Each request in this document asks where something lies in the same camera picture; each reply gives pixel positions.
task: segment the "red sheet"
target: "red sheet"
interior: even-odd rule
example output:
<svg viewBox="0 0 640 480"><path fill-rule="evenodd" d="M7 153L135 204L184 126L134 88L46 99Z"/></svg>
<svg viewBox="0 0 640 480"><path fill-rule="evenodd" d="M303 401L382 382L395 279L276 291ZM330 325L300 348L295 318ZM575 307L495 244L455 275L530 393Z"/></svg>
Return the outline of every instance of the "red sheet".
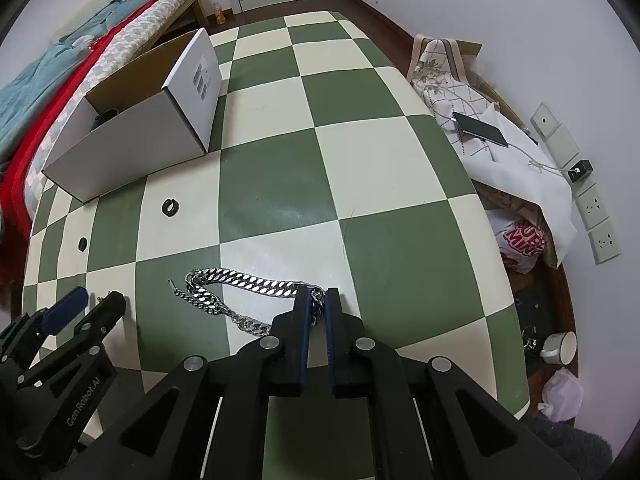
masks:
<svg viewBox="0 0 640 480"><path fill-rule="evenodd" d="M9 163L4 180L0 186L0 206L2 206L4 221L7 227L9 227L9 225L13 227L13 229L7 229L2 244L0 245L0 254L2 254L0 262L0 283L22 281L24 262L26 260L26 245L24 243L17 243L17 240L7 240L7 238L15 236L14 230L17 230L17 232L24 237L24 240L29 240L31 219L24 205L24 179L26 178L33 155L57 116L69 99L71 99L82 80L84 80L91 67L102 55L113 37L156 1L158 0L149 0L116 27L113 27L106 36L95 41L91 46L92 51L89 56L76 67L66 82L58 89L47 107L27 129L25 136L14 154L14 158L12 158L11 163Z"/></svg>

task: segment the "silver screw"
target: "silver screw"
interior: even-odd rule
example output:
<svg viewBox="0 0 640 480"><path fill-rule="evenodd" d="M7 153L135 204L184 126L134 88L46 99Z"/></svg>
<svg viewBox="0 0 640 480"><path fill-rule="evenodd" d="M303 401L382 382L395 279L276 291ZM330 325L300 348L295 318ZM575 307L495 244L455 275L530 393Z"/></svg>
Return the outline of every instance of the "silver screw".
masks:
<svg viewBox="0 0 640 480"><path fill-rule="evenodd" d="M372 350L375 345L376 342L370 337L359 337L356 339L356 346L360 350Z"/></svg>
<svg viewBox="0 0 640 480"><path fill-rule="evenodd" d="M436 357L433 361L431 361L431 366L437 372L448 372L451 370L451 361L449 361L446 357Z"/></svg>
<svg viewBox="0 0 640 480"><path fill-rule="evenodd" d="M266 335L260 339L260 346L266 350L276 348L280 344L280 340L274 335Z"/></svg>
<svg viewBox="0 0 640 480"><path fill-rule="evenodd" d="M184 366L184 369L187 370L188 372L194 372L196 370L200 370L203 364L204 364L204 361L202 357L193 355L191 357L187 357L184 360L184 364L182 366Z"/></svg>

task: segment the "chain necklace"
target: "chain necklace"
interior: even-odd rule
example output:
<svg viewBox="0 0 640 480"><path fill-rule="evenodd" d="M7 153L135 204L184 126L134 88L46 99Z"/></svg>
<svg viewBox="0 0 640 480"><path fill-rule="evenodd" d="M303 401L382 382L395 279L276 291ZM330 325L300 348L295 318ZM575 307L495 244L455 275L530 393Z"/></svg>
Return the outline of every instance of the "chain necklace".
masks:
<svg viewBox="0 0 640 480"><path fill-rule="evenodd" d="M212 316L219 316L220 314L228 316L240 330L258 337L267 335L271 329L271 325L249 316L243 316L242 314L238 314L231 310L220 297L204 288L204 285L221 283L223 285L242 288L243 290L274 298L295 298L298 286L306 285L311 291L311 298L313 301L311 324L316 324L316 321L322 317L324 290L317 285L310 285L305 282L265 280L264 278L251 276L250 274L238 272L237 270L218 269L215 267L211 269L192 270L185 275L184 282L186 284L187 292L181 291L174 285L172 280L169 280L169 283L174 290L174 294L178 298L187 301Z"/></svg>

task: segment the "open box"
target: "open box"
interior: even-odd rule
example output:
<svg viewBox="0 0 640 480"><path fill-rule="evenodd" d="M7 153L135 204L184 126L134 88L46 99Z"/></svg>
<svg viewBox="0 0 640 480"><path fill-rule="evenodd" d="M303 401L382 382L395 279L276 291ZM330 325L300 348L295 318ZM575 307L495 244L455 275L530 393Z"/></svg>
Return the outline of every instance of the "open box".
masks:
<svg viewBox="0 0 640 480"><path fill-rule="evenodd" d="M78 103L42 173L86 202L207 153L222 75L205 29L155 47ZM115 117L94 127L109 110Z"/></svg>

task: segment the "small black ring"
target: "small black ring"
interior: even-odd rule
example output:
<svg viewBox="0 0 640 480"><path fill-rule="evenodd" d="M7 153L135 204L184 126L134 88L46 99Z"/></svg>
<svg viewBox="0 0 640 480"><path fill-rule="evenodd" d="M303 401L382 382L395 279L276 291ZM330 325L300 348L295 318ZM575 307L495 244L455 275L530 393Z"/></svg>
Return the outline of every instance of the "small black ring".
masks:
<svg viewBox="0 0 640 480"><path fill-rule="evenodd" d="M167 198L162 204L162 212L169 217L175 215L178 209L180 209L180 204L175 198Z"/></svg>

